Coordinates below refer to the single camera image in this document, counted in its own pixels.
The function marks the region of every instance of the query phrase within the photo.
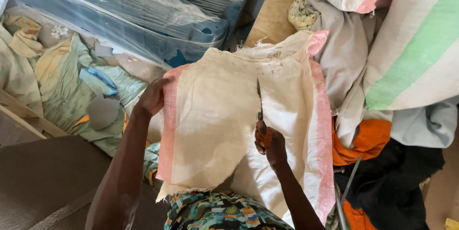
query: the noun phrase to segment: hand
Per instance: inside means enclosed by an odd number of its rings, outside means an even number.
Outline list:
[[[269,165],[276,172],[279,168],[284,166],[289,166],[287,162],[287,151],[285,150],[285,139],[282,133],[271,127],[263,127],[262,122],[257,122],[257,129],[259,134],[265,135],[266,131],[272,131],[273,136],[271,138],[271,143],[264,143],[262,136],[255,133],[255,145],[257,146],[258,151],[261,151],[260,148],[266,148],[266,158],[268,159]]]
[[[154,80],[145,89],[134,109],[146,112],[151,117],[157,114],[164,106],[163,86],[172,80],[168,78],[157,78]]]

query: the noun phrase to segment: scissors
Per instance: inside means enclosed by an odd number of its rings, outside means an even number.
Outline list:
[[[260,81],[257,79],[257,92],[260,97],[261,110],[257,115],[257,129],[255,130],[255,145],[257,146],[258,152],[262,155],[266,155],[266,149],[271,146],[271,140],[273,138],[273,129],[266,127],[263,121],[263,105],[261,102],[261,91]]]

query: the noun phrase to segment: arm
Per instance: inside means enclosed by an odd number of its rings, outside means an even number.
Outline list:
[[[148,125],[164,106],[163,86],[157,79],[148,86],[132,110],[118,150],[113,157],[86,219],[86,230],[124,230],[139,204]]]
[[[266,157],[279,179],[295,229],[325,230],[287,162],[284,136],[277,130],[270,129],[273,132],[273,137],[271,145],[266,149]],[[260,136],[255,136],[257,147],[265,146],[261,139]]]

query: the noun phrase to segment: person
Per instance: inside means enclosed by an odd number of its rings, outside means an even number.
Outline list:
[[[130,228],[141,194],[148,125],[164,106],[163,86],[171,80],[153,81],[135,105],[118,151],[89,209],[86,230]],[[295,229],[325,229],[287,163],[284,136],[270,129],[273,136],[266,158],[279,179]],[[257,137],[255,144],[264,145]],[[251,198],[236,193],[190,192],[172,197],[164,229],[291,230],[292,227]]]

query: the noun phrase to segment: colorful printed clothing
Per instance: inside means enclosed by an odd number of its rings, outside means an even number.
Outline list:
[[[235,193],[176,194],[164,230],[293,230],[261,203]]]

